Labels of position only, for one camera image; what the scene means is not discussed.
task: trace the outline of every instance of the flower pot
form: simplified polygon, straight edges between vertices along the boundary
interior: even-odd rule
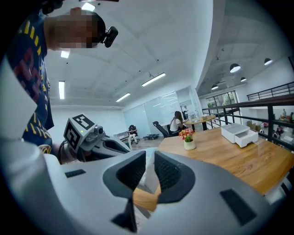
[[[192,140],[191,142],[185,142],[184,141],[184,147],[186,150],[192,150],[192,149],[196,149],[196,143],[194,140]]]

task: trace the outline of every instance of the black railing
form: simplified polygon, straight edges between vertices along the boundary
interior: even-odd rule
[[[210,123],[207,123],[208,125],[213,128],[213,124],[216,124],[217,126],[221,126],[221,122],[225,122],[226,125],[230,124],[228,122],[228,116],[232,117],[233,123],[235,123],[234,118],[243,118],[243,119],[249,119],[249,120],[255,120],[263,123],[268,123],[268,134],[264,133],[258,133],[260,136],[267,138],[268,141],[272,141],[276,144],[283,145],[284,147],[290,149],[291,151],[294,151],[294,145],[289,144],[285,141],[282,141],[280,139],[277,139],[273,137],[273,128],[274,124],[279,125],[279,126],[284,126],[284,127],[289,127],[294,129],[294,123],[288,123],[280,120],[275,120],[275,115],[273,113],[273,106],[292,106],[294,105],[294,95],[283,95],[279,97],[273,97],[273,98],[266,98],[266,99],[261,99],[257,101],[250,101],[250,102],[242,102],[242,103],[237,103],[237,104],[231,104],[231,105],[226,105],[226,106],[217,106],[217,107],[211,107],[211,108],[204,108],[202,109],[204,114],[209,114],[209,115],[216,115],[215,120],[218,120],[220,124],[213,123],[212,120],[210,120]],[[264,118],[256,118],[256,117],[245,117],[241,115],[234,115],[234,112],[237,112],[240,110],[240,108],[247,108],[247,107],[262,107],[266,106],[267,107],[267,112],[268,112],[268,119]],[[217,110],[217,113],[211,113],[211,110]]]
[[[282,95],[294,94],[294,82],[286,83],[284,85],[276,86],[270,89],[262,90],[260,92],[247,95],[248,101],[256,101],[260,99],[277,97]]]

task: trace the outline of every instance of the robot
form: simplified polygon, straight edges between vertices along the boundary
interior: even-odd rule
[[[22,141],[36,104],[5,57],[0,78],[0,168],[30,221],[47,234],[134,234],[132,193],[145,172],[145,151],[130,151],[80,114],[69,118],[62,145],[67,153],[72,148],[80,162],[60,165],[55,156]],[[23,110],[22,115],[15,110]],[[187,157],[157,151],[154,171],[162,193],[140,235],[254,234],[281,204],[269,204],[216,165]]]
[[[127,145],[106,135],[103,127],[94,124],[85,114],[70,117],[63,136],[65,140],[59,152],[61,148],[64,148],[65,153],[71,155],[70,148],[81,162],[105,159],[130,152]]]

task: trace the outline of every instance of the person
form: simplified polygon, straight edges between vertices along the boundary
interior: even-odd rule
[[[184,106],[184,110],[183,110],[184,119],[188,119],[188,114],[187,114],[188,111],[189,111],[189,110],[187,110],[187,106],[185,105],[185,106]]]
[[[36,144],[43,153],[57,156],[60,146],[52,143],[47,131],[54,126],[44,61],[47,50],[94,47],[101,35],[100,26],[101,18],[96,13],[79,7],[57,17],[45,17],[41,11],[34,11],[20,26],[7,49],[7,59],[16,78],[37,104],[23,139]],[[72,160],[65,152],[61,153],[61,163]]]
[[[290,123],[294,123],[294,112],[290,113]]]
[[[185,126],[183,124],[184,122],[183,122],[181,112],[175,111],[175,116],[170,122],[170,130],[172,132],[175,132],[177,130],[183,130],[185,129]]]
[[[137,134],[137,129],[134,125],[130,125],[129,127],[129,134],[130,134],[130,137],[134,139],[135,143],[138,144],[138,140],[136,138],[136,134]]]
[[[281,135],[284,133],[283,128],[278,125],[277,129],[276,129],[276,133],[278,134],[278,138],[281,138]]]

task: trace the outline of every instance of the white drawer box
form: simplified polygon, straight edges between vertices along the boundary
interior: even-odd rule
[[[238,123],[232,123],[221,127],[221,134],[232,144],[235,143],[235,135],[249,130],[250,127]]]
[[[252,130],[246,130],[242,133],[235,135],[235,142],[241,147],[247,146],[247,144],[258,141],[258,132]]]

